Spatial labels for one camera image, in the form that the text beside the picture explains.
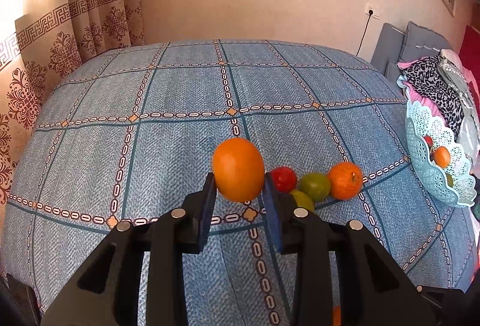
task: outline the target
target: perforated basket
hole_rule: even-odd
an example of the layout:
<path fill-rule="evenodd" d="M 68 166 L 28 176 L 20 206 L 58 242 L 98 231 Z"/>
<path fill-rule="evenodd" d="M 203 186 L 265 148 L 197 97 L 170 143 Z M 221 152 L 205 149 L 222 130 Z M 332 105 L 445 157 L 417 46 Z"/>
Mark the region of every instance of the perforated basket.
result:
<path fill-rule="evenodd" d="M 429 107 L 410 100 L 406 105 L 406 143 L 418 179 L 433 197 L 443 203 L 452 207 L 471 207 L 477 192 L 463 147 L 455 143 L 452 130 L 443 125 L 441 118 L 431 115 Z M 445 169 L 430 161 L 428 145 L 423 139 L 425 135 L 432 138 L 434 149 L 444 146 L 450 152 L 451 161 Z M 448 186 L 446 173 L 452 176 L 453 187 Z"/>

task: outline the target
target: power cord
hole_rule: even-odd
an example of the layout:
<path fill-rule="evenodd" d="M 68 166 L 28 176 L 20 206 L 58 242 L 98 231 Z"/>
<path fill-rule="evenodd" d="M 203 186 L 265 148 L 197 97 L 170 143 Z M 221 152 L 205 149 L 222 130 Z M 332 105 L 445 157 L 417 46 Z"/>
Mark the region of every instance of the power cord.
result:
<path fill-rule="evenodd" d="M 358 47 L 358 51 L 357 51 L 357 55 L 359 54 L 360 52 L 360 48 L 362 48 L 362 43 L 363 43 L 363 38 L 365 37 L 365 33 L 367 32 L 367 27 L 368 27 L 368 22 L 370 21 L 370 17 L 373 15 L 374 11 L 372 9 L 368 10 L 368 20 L 367 20 L 367 24 L 365 25 L 365 31 L 363 32 L 363 36 L 361 37 L 361 42 L 360 42 L 360 46 Z"/>

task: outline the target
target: silver screw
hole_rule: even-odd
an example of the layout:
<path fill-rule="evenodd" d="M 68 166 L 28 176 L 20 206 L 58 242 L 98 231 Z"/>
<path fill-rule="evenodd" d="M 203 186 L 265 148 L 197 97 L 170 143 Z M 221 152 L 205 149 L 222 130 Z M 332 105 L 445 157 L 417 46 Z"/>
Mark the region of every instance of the silver screw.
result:
<path fill-rule="evenodd" d="M 308 211 L 305 208 L 295 208 L 293 214 L 296 217 L 306 217 L 308 215 Z"/>
<path fill-rule="evenodd" d="M 182 208 L 175 208 L 173 211 L 172 211 L 172 217 L 174 217 L 175 219 L 179 219 L 181 217 L 184 217 L 186 214 L 185 210 L 182 209 Z"/>
<path fill-rule="evenodd" d="M 127 220 L 122 220 L 121 222 L 119 222 L 117 225 L 116 225 L 116 228 L 117 230 L 123 232 L 123 231 L 127 231 L 128 229 L 130 229 L 130 222 L 128 222 Z"/>
<path fill-rule="evenodd" d="M 350 228 L 355 231 L 360 231 L 363 228 L 362 222 L 358 220 L 352 220 L 350 223 Z"/>

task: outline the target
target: denim-textured fabric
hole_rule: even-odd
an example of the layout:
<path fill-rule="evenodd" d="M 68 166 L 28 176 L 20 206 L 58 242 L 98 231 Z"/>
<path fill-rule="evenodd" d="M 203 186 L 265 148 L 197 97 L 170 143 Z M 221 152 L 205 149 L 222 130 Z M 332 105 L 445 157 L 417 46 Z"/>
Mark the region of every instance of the denim-textured fabric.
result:
<path fill-rule="evenodd" d="M 317 213 L 362 221 L 415 284 L 469 285 L 478 259 L 468 211 L 418 182 L 394 86 L 345 52 L 266 40 L 116 49 L 63 80 L 16 172 L 6 271 L 46 309 L 117 221 L 144 224 L 179 206 L 202 187 L 215 147 L 234 136 L 258 147 L 266 170 L 288 165 L 300 177 L 358 164 L 361 193 L 327 198 Z M 191 325 L 289 324 L 296 256 L 275 254 L 264 214 L 261 197 L 218 196 L 205 251 L 184 257 Z M 338 286 L 333 293 L 338 304 Z"/>

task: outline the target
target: orange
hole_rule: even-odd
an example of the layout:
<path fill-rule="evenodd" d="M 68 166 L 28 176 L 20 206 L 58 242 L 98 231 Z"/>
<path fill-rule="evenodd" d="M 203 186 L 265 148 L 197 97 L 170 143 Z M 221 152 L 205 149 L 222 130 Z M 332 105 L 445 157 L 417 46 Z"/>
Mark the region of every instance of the orange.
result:
<path fill-rule="evenodd" d="M 362 188 L 362 169 L 352 162 L 337 163 L 327 177 L 332 184 L 330 194 L 338 200 L 349 200 Z"/>
<path fill-rule="evenodd" d="M 435 163 L 441 168 L 446 168 L 450 164 L 450 152 L 447 147 L 440 146 L 433 152 Z"/>
<path fill-rule="evenodd" d="M 333 308 L 333 326 L 340 326 L 341 324 L 341 315 L 342 311 L 340 310 L 340 306 L 335 306 Z"/>
<path fill-rule="evenodd" d="M 221 143 L 213 153 L 212 170 L 218 190 L 230 201 L 253 200 L 263 188 L 263 159 L 247 139 L 234 137 Z"/>

